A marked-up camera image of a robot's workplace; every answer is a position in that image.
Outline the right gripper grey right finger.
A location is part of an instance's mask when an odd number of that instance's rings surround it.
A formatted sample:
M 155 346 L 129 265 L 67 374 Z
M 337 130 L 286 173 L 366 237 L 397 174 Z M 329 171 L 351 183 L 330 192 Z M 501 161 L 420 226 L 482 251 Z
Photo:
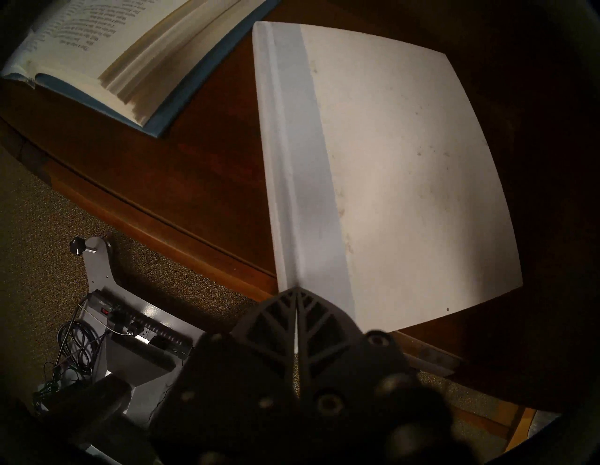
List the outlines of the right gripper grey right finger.
M 451 424 L 435 390 L 418 380 L 401 346 L 381 330 L 363 332 L 342 309 L 297 288 L 302 401 L 344 424 Z

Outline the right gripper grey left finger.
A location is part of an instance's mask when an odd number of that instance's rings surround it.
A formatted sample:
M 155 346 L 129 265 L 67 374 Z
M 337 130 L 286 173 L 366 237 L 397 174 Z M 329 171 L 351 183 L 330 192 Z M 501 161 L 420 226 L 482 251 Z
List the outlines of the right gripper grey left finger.
M 177 378 L 178 423 L 294 423 L 298 288 L 251 308 L 229 333 L 203 335 Z

